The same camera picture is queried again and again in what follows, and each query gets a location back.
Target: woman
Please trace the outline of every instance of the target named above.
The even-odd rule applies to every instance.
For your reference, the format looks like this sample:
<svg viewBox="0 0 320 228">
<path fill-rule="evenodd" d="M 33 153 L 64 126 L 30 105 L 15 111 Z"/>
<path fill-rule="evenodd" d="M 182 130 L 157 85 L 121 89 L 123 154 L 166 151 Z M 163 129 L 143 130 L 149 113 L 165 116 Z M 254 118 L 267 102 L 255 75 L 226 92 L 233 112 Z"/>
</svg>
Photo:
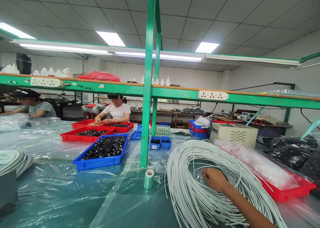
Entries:
<svg viewBox="0 0 320 228">
<path fill-rule="evenodd" d="M 11 115 L 27 111 L 32 118 L 57 117 L 52 105 L 43 101 L 43 99 L 40 98 L 40 94 L 34 90 L 16 89 L 9 93 L 9 96 L 17 103 L 21 103 L 23 106 L 14 111 L 2 113 L 1 115 Z"/>
<path fill-rule="evenodd" d="M 110 124 L 110 123 L 118 123 L 118 122 L 129 122 L 130 120 L 130 106 L 123 103 L 122 95 L 108 95 L 108 99 L 112 99 L 112 104 L 108 105 L 99 115 L 95 118 L 95 124 L 101 125 Z M 101 121 L 106 114 L 110 113 L 112 119 L 105 119 Z"/>
</svg>

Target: white t-shirt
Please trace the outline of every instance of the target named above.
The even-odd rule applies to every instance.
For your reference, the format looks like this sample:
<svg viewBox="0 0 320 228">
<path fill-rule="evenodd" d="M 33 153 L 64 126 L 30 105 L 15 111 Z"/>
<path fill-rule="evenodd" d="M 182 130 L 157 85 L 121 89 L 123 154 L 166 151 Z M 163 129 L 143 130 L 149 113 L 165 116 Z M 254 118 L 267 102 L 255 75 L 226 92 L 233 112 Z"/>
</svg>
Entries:
<svg viewBox="0 0 320 228">
<path fill-rule="evenodd" d="M 125 116 L 124 114 L 131 113 L 130 106 L 127 104 L 122 104 L 120 107 L 110 104 L 102 112 L 106 114 L 110 113 L 114 119 L 122 119 Z"/>
</svg>

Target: electrical wire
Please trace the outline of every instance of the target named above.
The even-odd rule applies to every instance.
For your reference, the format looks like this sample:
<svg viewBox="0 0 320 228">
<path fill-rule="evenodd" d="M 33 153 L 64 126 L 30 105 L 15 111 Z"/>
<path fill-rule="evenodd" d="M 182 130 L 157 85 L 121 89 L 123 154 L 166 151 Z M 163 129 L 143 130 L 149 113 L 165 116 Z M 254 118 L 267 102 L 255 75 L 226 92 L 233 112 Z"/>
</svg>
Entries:
<svg viewBox="0 0 320 228">
<path fill-rule="evenodd" d="M 219 169 L 268 220 L 278 228 L 287 227 L 273 199 L 248 166 L 214 144 L 187 140 L 170 154 L 166 172 L 173 209 L 181 228 L 210 228 L 211 222 L 218 225 L 219 221 L 231 227 L 249 227 L 224 194 L 206 186 L 200 175 L 200 181 L 197 179 L 196 171 L 203 167 Z"/>
<path fill-rule="evenodd" d="M 306 118 L 306 120 L 310 123 L 310 124 L 313 124 L 307 117 L 305 117 L 304 115 L 303 115 L 303 113 L 302 113 L 302 109 L 300 109 L 300 113 L 301 113 L 301 115 L 304 117 L 304 118 Z"/>
<path fill-rule="evenodd" d="M 16 170 L 18 178 L 33 164 L 33 162 L 33 156 L 24 152 L 15 150 L 0 151 L 0 175 Z"/>
</svg>

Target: beige machine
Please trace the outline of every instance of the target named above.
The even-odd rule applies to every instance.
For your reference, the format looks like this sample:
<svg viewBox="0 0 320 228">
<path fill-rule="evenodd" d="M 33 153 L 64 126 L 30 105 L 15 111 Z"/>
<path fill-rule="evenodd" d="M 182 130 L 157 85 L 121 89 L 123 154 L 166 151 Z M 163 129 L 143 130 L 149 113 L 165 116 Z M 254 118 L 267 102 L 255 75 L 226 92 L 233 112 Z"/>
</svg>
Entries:
<svg viewBox="0 0 320 228">
<path fill-rule="evenodd" d="M 258 129 L 250 126 L 212 123 L 210 139 L 236 141 L 254 149 L 257 133 Z"/>
</svg>

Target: ventilation grille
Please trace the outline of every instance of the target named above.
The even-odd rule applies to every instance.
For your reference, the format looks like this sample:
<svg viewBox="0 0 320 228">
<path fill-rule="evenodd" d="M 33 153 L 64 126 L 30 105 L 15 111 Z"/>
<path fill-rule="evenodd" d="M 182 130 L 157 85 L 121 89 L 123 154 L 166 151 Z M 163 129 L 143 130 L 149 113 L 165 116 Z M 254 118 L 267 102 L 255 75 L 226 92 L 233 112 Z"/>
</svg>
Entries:
<svg viewBox="0 0 320 228">
<path fill-rule="evenodd" d="M 246 141 L 246 131 L 234 131 L 230 134 L 230 140 L 232 141 Z"/>
</svg>

